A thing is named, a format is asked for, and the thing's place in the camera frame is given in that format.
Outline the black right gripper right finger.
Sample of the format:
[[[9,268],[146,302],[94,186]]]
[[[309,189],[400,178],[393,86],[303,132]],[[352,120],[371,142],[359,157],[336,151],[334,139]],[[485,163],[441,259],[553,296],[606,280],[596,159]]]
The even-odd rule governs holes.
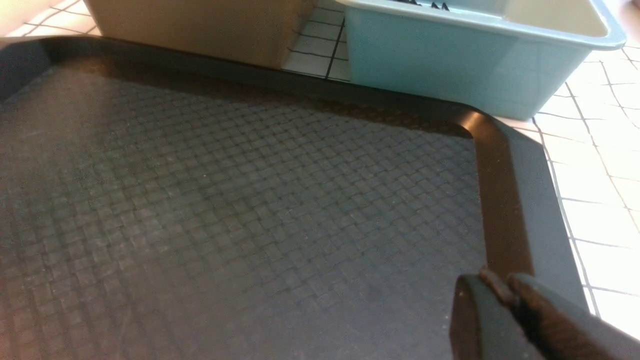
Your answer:
[[[547,360],[637,360],[639,341],[529,275],[510,274],[510,310]]]

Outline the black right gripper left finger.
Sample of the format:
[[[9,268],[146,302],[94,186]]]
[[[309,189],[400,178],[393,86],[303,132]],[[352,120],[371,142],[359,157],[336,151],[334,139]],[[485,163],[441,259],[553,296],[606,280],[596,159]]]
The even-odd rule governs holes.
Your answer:
[[[454,360],[543,360],[512,310],[519,301],[489,269],[458,276],[450,317]]]

